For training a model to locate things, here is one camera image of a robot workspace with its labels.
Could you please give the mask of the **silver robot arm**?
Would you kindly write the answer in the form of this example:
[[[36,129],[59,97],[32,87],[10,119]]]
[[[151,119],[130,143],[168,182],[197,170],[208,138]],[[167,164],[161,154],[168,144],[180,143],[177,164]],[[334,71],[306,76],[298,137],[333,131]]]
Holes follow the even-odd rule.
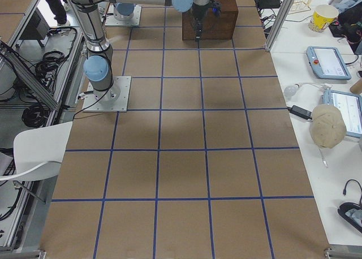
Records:
[[[69,0],[77,22],[85,36],[85,43],[90,57],[83,65],[84,72],[97,101],[112,101],[118,98],[120,88],[115,85],[111,57],[113,48],[106,38],[105,29],[98,12],[98,4],[136,3],[146,5],[172,6],[179,12],[185,12],[193,5],[193,0]]]
[[[125,19],[133,14],[135,4],[172,6],[179,12],[190,11],[195,41],[201,40],[203,20],[207,14],[210,0],[110,0],[114,3],[115,16]]]

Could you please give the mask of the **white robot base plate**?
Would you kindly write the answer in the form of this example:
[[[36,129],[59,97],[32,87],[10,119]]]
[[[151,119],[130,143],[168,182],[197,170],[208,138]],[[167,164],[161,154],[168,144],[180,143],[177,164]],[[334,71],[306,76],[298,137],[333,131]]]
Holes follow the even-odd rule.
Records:
[[[101,112],[126,112],[131,87],[130,76],[114,76],[113,86],[107,94],[95,91],[96,94],[87,94],[83,101],[84,111],[86,113]]]

